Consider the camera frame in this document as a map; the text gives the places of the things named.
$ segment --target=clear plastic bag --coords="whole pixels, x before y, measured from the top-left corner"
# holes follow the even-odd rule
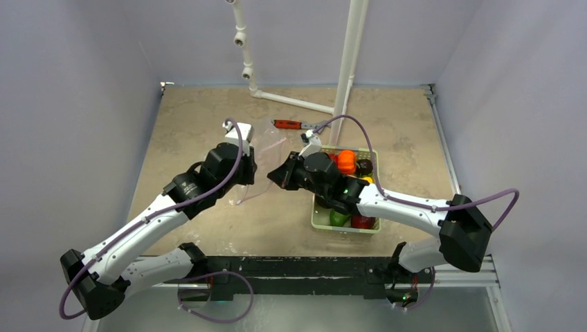
[[[251,145],[255,148],[255,163],[257,164],[255,184],[236,185],[231,190],[231,199],[228,200],[232,205],[243,204],[266,193],[273,184],[267,178],[267,174],[284,162],[287,139],[279,132],[279,129],[273,126],[270,119],[265,118],[253,123],[253,128],[255,133]]]

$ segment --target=basket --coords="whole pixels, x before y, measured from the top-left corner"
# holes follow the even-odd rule
[[[326,152],[327,154],[338,154],[340,151],[343,150],[351,150],[356,154],[356,158],[358,159],[371,159],[371,154],[369,149],[362,149],[356,147],[333,147],[324,145],[320,152]],[[371,160],[371,163],[374,163],[377,169],[379,169],[379,157],[377,155],[377,151],[373,150],[373,154],[375,155],[375,160]],[[312,209],[311,214],[311,224],[312,227],[317,228],[319,230],[333,230],[336,232],[349,232],[349,233],[362,233],[362,234],[376,234],[381,232],[381,221],[379,218],[375,219],[375,224],[373,225],[373,229],[365,230],[359,228],[352,228],[350,227],[350,220],[345,223],[343,227],[335,227],[330,225],[330,210],[325,209],[318,204],[316,204],[316,196],[312,197],[312,205],[314,209]]]

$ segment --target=gray floor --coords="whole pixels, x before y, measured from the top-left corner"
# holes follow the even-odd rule
[[[281,95],[326,105],[334,104],[335,89],[267,89]],[[357,117],[379,153],[381,183],[386,189],[416,196],[449,199],[449,172],[433,116],[419,89],[353,89],[348,113]],[[130,216],[135,216],[161,192],[172,177],[222,141],[222,121],[285,118],[317,122],[325,113],[252,98],[248,89],[175,88],[165,92]],[[289,148],[299,151],[299,131],[282,130]],[[328,141],[328,129],[322,134]],[[352,122],[343,124],[339,145],[366,147]],[[316,230],[310,225],[309,192],[286,192],[273,186],[266,194],[233,205],[228,194],[216,206],[163,237],[146,255],[161,255],[183,242],[196,243],[207,255],[384,256],[400,241],[427,235],[392,221],[369,237]]]

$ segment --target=white wall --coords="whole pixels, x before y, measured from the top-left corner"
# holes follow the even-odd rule
[[[161,80],[244,84],[225,0],[123,0]],[[260,84],[336,84],[349,0],[242,0]],[[481,0],[370,2],[358,84],[436,82]]]
[[[584,0],[484,1],[438,81],[463,192],[521,190],[492,237],[515,331],[587,325],[586,17]]]
[[[79,331],[59,258],[125,220],[161,87],[115,0],[2,1],[0,45],[1,329]]]

